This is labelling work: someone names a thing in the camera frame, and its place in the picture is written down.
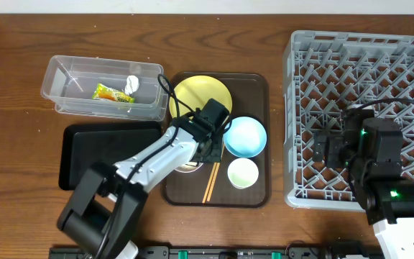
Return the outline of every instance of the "transparent plastic container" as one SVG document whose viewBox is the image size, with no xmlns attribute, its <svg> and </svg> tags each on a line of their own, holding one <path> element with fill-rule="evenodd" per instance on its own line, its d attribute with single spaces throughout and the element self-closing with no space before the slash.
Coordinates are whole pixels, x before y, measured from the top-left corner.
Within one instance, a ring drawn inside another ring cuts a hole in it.
<svg viewBox="0 0 414 259">
<path fill-rule="evenodd" d="M 60 113 L 162 121 L 168 95 L 157 82 L 159 73 L 164 70 L 158 64 L 56 55 L 47 67 L 41 96 L 54 101 Z M 133 104 L 92 99 L 99 83 L 123 91 L 130 75 L 139 79 Z"/>
</svg>

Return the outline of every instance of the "yellow snack package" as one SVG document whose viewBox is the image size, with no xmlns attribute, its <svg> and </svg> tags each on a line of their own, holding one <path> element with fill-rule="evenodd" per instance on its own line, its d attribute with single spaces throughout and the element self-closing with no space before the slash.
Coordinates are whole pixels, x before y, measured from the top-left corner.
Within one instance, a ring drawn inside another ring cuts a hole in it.
<svg viewBox="0 0 414 259">
<path fill-rule="evenodd" d="M 95 93 L 92 95 L 92 99 L 105 99 L 110 101 L 119 101 L 133 104 L 135 98 L 126 95 L 125 93 L 116 89 L 109 88 L 99 83 Z"/>
</svg>

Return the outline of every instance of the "white wall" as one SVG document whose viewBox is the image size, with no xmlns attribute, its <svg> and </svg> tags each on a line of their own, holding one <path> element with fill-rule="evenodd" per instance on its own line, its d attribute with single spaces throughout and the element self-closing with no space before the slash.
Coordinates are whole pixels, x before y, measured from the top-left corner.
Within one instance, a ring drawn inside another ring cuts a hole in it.
<svg viewBox="0 0 414 259">
<path fill-rule="evenodd" d="M 0 0 L 0 13 L 414 14 L 414 0 Z"/>
</svg>

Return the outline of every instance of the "plate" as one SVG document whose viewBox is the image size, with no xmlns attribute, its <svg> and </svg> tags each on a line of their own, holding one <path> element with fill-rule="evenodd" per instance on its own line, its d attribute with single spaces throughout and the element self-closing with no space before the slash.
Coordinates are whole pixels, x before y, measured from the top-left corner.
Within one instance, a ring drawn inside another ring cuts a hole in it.
<svg viewBox="0 0 414 259">
<path fill-rule="evenodd" d="M 187 104 L 191 109 L 202 109 L 210 98 L 215 99 L 220 104 L 223 104 L 231 113 L 233 107 L 233 101 L 231 93 L 227 87 L 210 76 L 192 76 L 181 81 L 175 87 L 175 94 L 179 100 Z M 189 112 L 188 108 L 182 104 L 178 104 L 180 107 L 180 115 L 184 115 Z M 175 101 L 170 98 L 169 110 L 172 118 L 176 118 L 177 109 L 175 108 Z"/>
</svg>

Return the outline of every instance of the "light blue plate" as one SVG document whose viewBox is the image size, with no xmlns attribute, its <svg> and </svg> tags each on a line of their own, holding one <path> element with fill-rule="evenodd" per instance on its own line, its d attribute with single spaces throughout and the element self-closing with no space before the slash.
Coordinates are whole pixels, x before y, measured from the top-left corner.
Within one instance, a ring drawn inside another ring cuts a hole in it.
<svg viewBox="0 0 414 259">
<path fill-rule="evenodd" d="M 224 134 L 226 149 L 238 158 L 253 158 L 266 146 L 266 130 L 261 123 L 251 117 L 237 117 L 231 128 Z"/>
</svg>

